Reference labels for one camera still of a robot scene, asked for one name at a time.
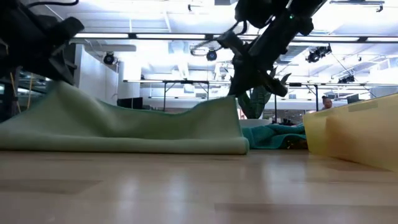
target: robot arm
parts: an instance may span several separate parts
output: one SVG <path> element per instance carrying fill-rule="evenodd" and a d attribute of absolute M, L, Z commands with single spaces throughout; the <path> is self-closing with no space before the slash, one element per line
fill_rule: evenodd
<path fill-rule="evenodd" d="M 83 24 L 73 17 L 57 22 L 54 17 L 36 16 L 18 0 L 3 0 L 1 5 L 0 39 L 8 52 L 0 57 L 0 75 L 22 66 L 29 72 L 73 84 L 63 48 L 84 29 Z"/>
<path fill-rule="evenodd" d="M 228 95 L 239 96 L 264 85 L 267 91 L 285 96 L 286 87 L 267 71 L 271 71 L 278 57 L 287 52 L 287 46 L 298 33 L 311 33 L 311 17 L 326 1 L 239 0 L 235 9 L 238 22 L 248 21 L 258 29 L 267 25 L 268 28 L 250 44 L 244 43 L 231 29 L 217 39 L 222 47 L 234 53 L 235 74 Z"/>

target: person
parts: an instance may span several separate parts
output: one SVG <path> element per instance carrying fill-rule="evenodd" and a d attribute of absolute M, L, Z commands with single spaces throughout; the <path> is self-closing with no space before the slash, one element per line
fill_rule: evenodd
<path fill-rule="evenodd" d="M 323 103 L 322 110 L 330 109 L 333 106 L 333 102 L 327 96 L 323 96 L 322 97 L 322 103 Z"/>

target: teal towel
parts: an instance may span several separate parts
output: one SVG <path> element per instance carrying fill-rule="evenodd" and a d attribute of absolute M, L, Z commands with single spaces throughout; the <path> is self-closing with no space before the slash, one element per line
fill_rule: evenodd
<path fill-rule="evenodd" d="M 286 149 L 287 141 L 306 139 L 304 125 L 296 127 L 270 124 L 255 128 L 243 128 L 243 136 L 248 139 L 251 149 Z"/>

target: yellow plastic bin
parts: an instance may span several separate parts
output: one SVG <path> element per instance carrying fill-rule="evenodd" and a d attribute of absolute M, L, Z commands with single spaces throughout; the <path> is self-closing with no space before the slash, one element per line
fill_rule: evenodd
<path fill-rule="evenodd" d="M 304 116 L 310 152 L 398 172 L 398 94 Z"/>

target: green cloth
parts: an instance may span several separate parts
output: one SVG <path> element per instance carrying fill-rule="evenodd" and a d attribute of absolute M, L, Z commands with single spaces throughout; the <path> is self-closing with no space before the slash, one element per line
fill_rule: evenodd
<path fill-rule="evenodd" d="M 0 124 L 0 149 L 68 152 L 246 154 L 233 97 L 181 114 L 108 105 L 59 83 L 31 109 Z"/>
<path fill-rule="evenodd" d="M 296 127 L 270 124 L 255 128 L 243 128 L 242 132 L 248 139 L 251 149 L 286 149 L 288 140 L 306 139 L 302 124 Z"/>

